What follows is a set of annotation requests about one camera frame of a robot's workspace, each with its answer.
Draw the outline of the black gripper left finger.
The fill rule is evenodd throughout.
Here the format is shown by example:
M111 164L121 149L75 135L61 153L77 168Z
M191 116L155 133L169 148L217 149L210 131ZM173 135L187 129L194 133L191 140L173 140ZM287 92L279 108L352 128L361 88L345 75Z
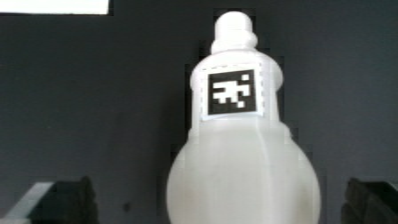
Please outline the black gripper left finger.
M98 203L88 176L77 181L38 182L0 224L98 224Z

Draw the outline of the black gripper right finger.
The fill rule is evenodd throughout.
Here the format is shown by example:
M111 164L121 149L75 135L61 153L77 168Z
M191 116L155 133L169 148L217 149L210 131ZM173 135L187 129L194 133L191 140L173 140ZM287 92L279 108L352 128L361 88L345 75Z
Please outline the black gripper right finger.
M398 224L398 183L349 180L343 224Z

